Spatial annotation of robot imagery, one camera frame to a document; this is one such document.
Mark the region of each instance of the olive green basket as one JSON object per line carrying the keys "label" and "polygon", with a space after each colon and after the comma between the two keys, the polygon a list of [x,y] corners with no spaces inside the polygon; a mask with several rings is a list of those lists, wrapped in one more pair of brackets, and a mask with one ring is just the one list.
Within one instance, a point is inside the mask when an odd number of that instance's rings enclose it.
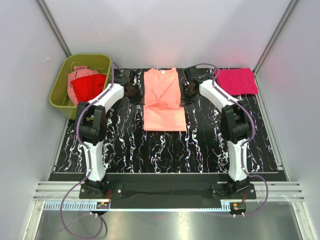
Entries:
{"label": "olive green basket", "polygon": [[74,71],[74,67],[87,66],[91,70],[97,70],[100,74],[106,74],[107,79],[103,87],[105,89],[112,80],[111,64],[111,59],[101,54],[76,54],[68,57],[50,93],[51,105],[59,109],[67,118],[74,120],[77,107],[70,101],[67,93],[68,75]]}

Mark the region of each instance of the stainless steel panel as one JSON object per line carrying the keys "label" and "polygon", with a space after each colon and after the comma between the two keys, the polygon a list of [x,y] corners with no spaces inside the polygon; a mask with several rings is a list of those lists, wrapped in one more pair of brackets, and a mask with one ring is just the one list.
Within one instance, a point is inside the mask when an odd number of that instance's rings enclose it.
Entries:
{"label": "stainless steel panel", "polygon": [[[259,207],[247,204],[247,212]],[[71,231],[83,237],[93,236],[100,221],[84,212],[65,211]],[[125,212],[103,215],[107,224],[100,237],[104,240],[302,240],[293,208],[289,203],[269,202],[256,215],[229,217],[227,213],[209,212]],[[43,211],[37,240],[73,240],[65,230],[58,211]]]}

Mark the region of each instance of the gray wall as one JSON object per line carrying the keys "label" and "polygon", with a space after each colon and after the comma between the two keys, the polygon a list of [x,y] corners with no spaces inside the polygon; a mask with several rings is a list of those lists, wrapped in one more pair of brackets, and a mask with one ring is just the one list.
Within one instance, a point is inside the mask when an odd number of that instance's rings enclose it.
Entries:
{"label": "gray wall", "polygon": [[320,1],[300,1],[258,79],[292,180],[320,236]]}
{"label": "gray wall", "polygon": [[0,1],[0,239],[22,237],[64,117],[49,93],[65,56],[34,0]]}
{"label": "gray wall", "polygon": [[121,67],[255,67],[289,0],[45,0],[73,54]]}

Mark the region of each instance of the black marble mat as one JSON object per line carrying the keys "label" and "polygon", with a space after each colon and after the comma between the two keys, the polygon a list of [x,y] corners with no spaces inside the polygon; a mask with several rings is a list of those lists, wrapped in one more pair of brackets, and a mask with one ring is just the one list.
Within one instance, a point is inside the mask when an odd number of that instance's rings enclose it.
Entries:
{"label": "black marble mat", "polygon": [[[137,84],[144,93],[144,72],[137,69]],[[177,69],[181,83],[183,69]],[[256,125],[249,143],[247,167],[250,172],[277,172],[265,124],[257,99],[242,95]],[[107,112],[107,134],[103,142],[104,167],[109,173],[221,173],[228,171],[227,142],[219,130],[220,113],[205,97],[185,106],[187,132],[148,132],[143,130],[143,106],[131,105],[127,98]],[[54,172],[86,171],[85,154],[75,138],[75,121],[70,120]]]}

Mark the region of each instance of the clothing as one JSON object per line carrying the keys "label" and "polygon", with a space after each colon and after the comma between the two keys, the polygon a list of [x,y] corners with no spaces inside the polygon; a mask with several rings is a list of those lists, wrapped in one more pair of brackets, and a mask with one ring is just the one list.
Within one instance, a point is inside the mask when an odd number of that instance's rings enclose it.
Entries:
{"label": "clothing", "polygon": [[71,84],[71,82],[77,78],[99,74],[99,72],[97,70],[88,69],[87,66],[75,66],[73,69],[74,71],[69,73],[68,75],[68,85],[67,85],[66,91],[73,105],[77,106],[79,101],[75,94],[74,86]]}
{"label": "clothing", "polygon": [[176,68],[144,73],[143,117],[146,131],[187,131]]}
{"label": "clothing", "polygon": [[232,96],[258,94],[255,76],[250,68],[221,69],[217,82],[223,90]]}
{"label": "clothing", "polygon": [[71,82],[78,102],[89,102],[104,90],[107,75],[94,74],[79,77]]}

